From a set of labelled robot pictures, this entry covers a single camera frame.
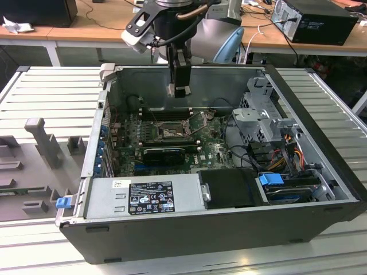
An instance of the computer tower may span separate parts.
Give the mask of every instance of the computer tower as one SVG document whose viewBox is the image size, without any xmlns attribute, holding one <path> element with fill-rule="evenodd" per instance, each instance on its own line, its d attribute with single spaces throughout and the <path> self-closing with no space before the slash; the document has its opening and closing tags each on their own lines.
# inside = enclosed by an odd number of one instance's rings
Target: computer tower
<svg viewBox="0 0 367 275">
<path fill-rule="evenodd" d="M 33 26 L 68 28 L 77 14 L 75 0 L 12 0 L 2 1 L 0 22 L 3 17 L 17 23 Z"/>
<path fill-rule="evenodd" d="M 272 22 L 296 18 L 276 26 L 293 43 L 343 45 L 358 21 L 328 0 L 278 0 Z"/>
</svg>

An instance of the metal frame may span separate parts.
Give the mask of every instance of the metal frame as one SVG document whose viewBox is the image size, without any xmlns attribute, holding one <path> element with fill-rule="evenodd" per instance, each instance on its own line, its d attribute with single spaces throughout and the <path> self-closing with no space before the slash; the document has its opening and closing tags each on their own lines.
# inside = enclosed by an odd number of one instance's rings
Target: metal frame
<svg viewBox="0 0 367 275">
<path fill-rule="evenodd" d="M 42 46 L 45 47 L 52 66 L 61 66 L 57 48 L 73 47 L 73 48 L 110 48 L 110 49 L 128 49 L 129 47 L 123 42 L 95 42 L 95 41 L 56 41 L 56 40 L 19 40 L 19 39 L 2 39 L 0 45 L 16 45 L 16 46 Z M 363 51 L 345 51 L 342 50 L 323 50 L 323 49 L 295 49 L 298 54 L 310 54 L 319 56 L 367 56 L 367 52 Z M 274 47 L 254 47 L 250 46 L 248 53 L 283 53 L 294 54 L 292 49 Z"/>
<path fill-rule="evenodd" d="M 221 67 L 244 69 L 243 66 Z M 276 69 L 273 66 L 251 67 L 262 69 L 265 76 L 271 76 L 269 78 L 270 82 L 281 98 L 288 102 L 288 107 L 294 111 L 294 117 L 302 118 L 302 121 L 298 121 L 298 123 L 306 134 L 312 132 L 313 145 L 318 148 L 321 158 L 324 163 L 328 164 L 328 168 L 331 169 L 337 182 L 341 183 L 348 199 L 313 202 L 312 204 L 300 203 L 297 205 L 250 207 L 247 209 L 218 209 L 210 212 L 177 212 L 160 214 L 157 217 L 154 217 L 154 215 L 149 217 L 133 215 L 123 218 L 83 219 L 83 217 L 86 218 L 87 206 L 85 204 L 89 203 L 89 193 L 93 181 L 91 179 L 89 182 L 83 182 L 80 198 L 76 203 L 77 210 L 75 213 L 77 215 L 72 219 L 68 218 L 66 221 L 60 221 L 60 231 L 89 263 L 127 262 L 152 257 L 161 258 L 192 253 L 210 253 L 287 242 L 308 242 L 330 225 L 339 221 L 349 221 L 367 208 L 367 190 L 337 153 Z M 218 68 L 218 66 L 200 66 L 200 68 L 212 69 Z M 115 179 L 103 178 L 100 180 L 103 180 L 103 185 L 110 186 Z M 347 185 L 348 190 L 345 190 L 343 184 Z M 304 223 L 304 220 L 312 222 L 308 224 Z M 271 231 L 268 230 L 270 224 L 267 223 L 269 222 L 272 225 Z M 208 225 L 215 225 L 215 230 L 207 231 Z M 154 231 L 154 235 L 145 236 L 147 242 L 155 247 L 154 256 L 151 255 L 150 250 L 142 251 L 143 243 L 141 242 L 138 242 L 134 249 L 132 243 L 123 242 L 125 239 L 139 239 L 139 232 L 143 228 L 151 228 Z M 247 228 L 249 234 L 240 234 L 239 231 L 234 232 L 233 228 Z M 217 233 L 221 232 L 222 241 L 204 245 L 205 240 L 200 235 L 196 235 L 195 232 L 206 232 L 207 239 L 216 239 Z M 262 237 L 254 238 L 251 236 L 254 234 L 260 234 Z M 163 249 L 157 242 L 164 238 L 175 240 L 175 245 Z M 195 250 L 192 249 L 192 243 L 196 244 Z"/>
</svg>

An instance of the power supply label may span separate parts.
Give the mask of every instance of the power supply label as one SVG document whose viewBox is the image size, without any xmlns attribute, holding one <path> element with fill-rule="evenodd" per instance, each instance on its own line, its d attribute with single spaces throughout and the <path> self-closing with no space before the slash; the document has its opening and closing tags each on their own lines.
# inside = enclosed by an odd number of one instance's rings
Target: power supply label
<svg viewBox="0 0 367 275">
<path fill-rule="evenodd" d="M 130 184 L 128 212 L 130 215 L 174 212 L 172 182 Z"/>
</svg>

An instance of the capacitor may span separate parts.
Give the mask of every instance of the capacitor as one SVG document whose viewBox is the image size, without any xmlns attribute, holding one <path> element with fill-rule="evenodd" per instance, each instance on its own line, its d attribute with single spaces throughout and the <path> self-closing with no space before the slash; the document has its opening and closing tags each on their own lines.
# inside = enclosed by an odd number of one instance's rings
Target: capacitor
<svg viewBox="0 0 367 275">
<path fill-rule="evenodd" d="M 106 136 L 108 129 L 105 125 L 101 125 L 100 136 Z"/>
<path fill-rule="evenodd" d="M 102 163 L 102 156 L 98 156 L 98 157 L 95 159 L 95 163 L 97 163 L 97 164 L 101 164 L 101 163 Z"/>
<path fill-rule="evenodd" d="M 104 148 L 105 145 L 105 142 L 103 142 L 102 140 L 98 140 L 98 148 Z"/>
<path fill-rule="evenodd" d="M 97 156 L 99 156 L 99 155 L 103 155 L 103 153 L 104 153 L 104 151 L 103 151 L 103 149 L 102 149 L 102 148 L 98 148 L 98 149 L 97 149 Z"/>
<path fill-rule="evenodd" d="M 101 173 L 102 169 L 101 169 L 101 164 L 98 164 L 97 166 L 94 167 L 93 169 L 93 174 L 95 175 L 99 175 Z"/>
</svg>

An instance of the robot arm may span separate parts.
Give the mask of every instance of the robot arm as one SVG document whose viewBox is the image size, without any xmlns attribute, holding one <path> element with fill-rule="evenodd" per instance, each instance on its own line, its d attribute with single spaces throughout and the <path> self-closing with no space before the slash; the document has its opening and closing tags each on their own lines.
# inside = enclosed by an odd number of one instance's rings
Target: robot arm
<svg viewBox="0 0 367 275">
<path fill-rule="evenodd" d="M 154 0 L 127 24 L 122 33 L 126 44 L 139 53 L 151 47 L 166 46 L 170 68 L 169 91 L 174 97 L 185 97 L 190 83 L 191 53 L 186 42 L 196 34 L 203 18 L 225 18 L 228 0 Z"/>
</svg>

